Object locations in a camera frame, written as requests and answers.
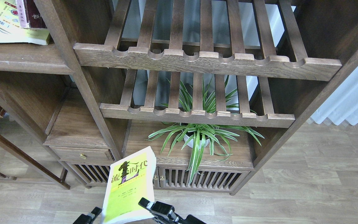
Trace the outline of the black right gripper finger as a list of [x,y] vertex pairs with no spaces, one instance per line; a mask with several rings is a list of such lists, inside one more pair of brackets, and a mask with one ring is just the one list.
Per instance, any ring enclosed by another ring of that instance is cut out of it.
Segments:
[[95,207],[90,213],[87,215],[81,214],[75,221],[74,224],[92,224],[95,219],[101,214],[102,209],[99,207]]

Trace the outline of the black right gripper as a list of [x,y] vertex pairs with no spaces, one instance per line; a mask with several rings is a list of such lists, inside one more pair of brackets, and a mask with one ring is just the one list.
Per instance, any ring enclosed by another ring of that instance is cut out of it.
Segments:
[[172,205],[160,201],[152,202],[142,197],[138,205],[148,210],[154,216],[153,220],[160,224],[206,224],[191,214],[183,219]]

